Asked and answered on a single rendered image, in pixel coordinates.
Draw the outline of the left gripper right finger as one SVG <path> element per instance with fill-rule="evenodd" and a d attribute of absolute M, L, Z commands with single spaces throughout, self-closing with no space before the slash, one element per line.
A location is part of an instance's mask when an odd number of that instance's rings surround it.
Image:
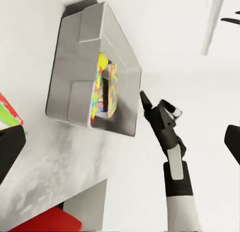
<path fill-rule="evenodd" d="M 240 127 L 228 125 L 224 143 L 240 165 Z"/>

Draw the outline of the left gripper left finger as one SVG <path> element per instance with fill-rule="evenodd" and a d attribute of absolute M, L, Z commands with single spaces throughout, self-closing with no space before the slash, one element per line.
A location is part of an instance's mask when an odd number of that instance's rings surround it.
<path fill-rule="evenodd" d="M 26 144 L 22 125 L 0 130 L 0 185 Z"/>

